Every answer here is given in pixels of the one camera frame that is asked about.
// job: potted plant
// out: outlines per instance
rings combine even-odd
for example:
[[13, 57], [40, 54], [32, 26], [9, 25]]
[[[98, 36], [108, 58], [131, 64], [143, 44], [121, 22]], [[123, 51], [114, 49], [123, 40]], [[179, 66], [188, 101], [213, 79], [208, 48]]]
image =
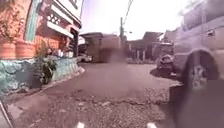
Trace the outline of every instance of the potted plant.
[[51, 82], [54, 71], [56, 70], [56, 58], [51, 55], [49, 43], [42, 40], [41, 46], [36, 51], [36, 58], [34, 63], [34, 72], [37, 79], [42, 84]]
[[16, 43], [22, 36], [25, 26], [24, 9], [11, 3], [0, 14], [0, 58], [16, 58]]

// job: flower pot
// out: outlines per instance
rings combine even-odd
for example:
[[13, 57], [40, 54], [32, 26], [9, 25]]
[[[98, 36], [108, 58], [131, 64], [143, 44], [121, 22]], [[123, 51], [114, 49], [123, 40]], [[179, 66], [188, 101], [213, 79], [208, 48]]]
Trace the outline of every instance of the flower pot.
[[0, 59], [15, 59], [15, 43], [9, 40], [0, 41]]
[[16, 58], [25, 59], [33, 58], [35, 56], [35, 45], [25, 41], [16, 42]]

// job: sidewalk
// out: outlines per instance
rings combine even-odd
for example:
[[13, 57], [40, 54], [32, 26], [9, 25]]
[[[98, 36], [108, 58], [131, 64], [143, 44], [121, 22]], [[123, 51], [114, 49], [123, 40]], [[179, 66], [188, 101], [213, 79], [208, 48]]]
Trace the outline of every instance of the sidewalk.
[[32, 106], [38, 106], [40, 103], [48, 100], [48, 96], [43, 93], [44, 91], [47, 91], [48, 89], [54, 88], [56, 86], [63, 86], [64, 82], [68, 82], [73, 79], [75, 80], [77, 76], [81, 75], [84, 72], [85, 72], [85, 69], [82, 67], [79, 67], [79, 70], [75, 74], [67, 76], [66, 78], [60, 81], [56, 81], [51, 84], [48, 84], [44, 86], [41, 91], [34, 91], [34, 92], [31, 92], [33, 93], [31, 95], [28, 95], [28, 96], [24, 95], [20, 97], [18, 101], [14, 101], [10, 105], [8, 105], [8, 111], [11, 113], [14, 119], [19, 118], [20, 115], [23, 113], [23, 111], [28, 110]]

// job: roof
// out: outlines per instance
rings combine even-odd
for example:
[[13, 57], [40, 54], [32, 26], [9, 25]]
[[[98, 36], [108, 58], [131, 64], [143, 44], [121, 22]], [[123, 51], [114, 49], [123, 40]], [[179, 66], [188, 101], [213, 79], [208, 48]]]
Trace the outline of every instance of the roof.
[[143, 42], [143, 40], [142, 40], [142, 39], [127, 41], [127, 43], [128, 43], [128, 44], [133, 44], [133, 43], [142, 43], [142, 42]]
[[177, 29], [174, 31], [167, 30], [162, 36], [160, 36], [160, 38], [162, 38], [162, 40], [166, 39], [172, 42], [176, 38], [176, 33], [177, 33]]
[[163, 33], [161, 33], [161, 32], [146, 32], [143, 37], [143, 40], [150, 41], [150, 42], [156, 42], [156, 41], [159, 41], [159, 37], [162, 34]]
[[86, 34], [81, 34], [81, 37], [87, 39], [87, 38], [103, 38], [103, 37], [117, 37], [115, 34], [104, 34], [101, 32], [91, 32]]

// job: window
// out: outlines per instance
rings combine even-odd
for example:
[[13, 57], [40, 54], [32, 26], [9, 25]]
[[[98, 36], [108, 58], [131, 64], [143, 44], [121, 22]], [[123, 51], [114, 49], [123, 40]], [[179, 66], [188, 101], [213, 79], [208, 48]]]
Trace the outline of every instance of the window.
[[208, 0], [205, 7], [206, 21], [224, 16], [224, 0]]
[[184, 25], [187, 30], [191, 30], [202, 24], [202, 4], [184, 15]]

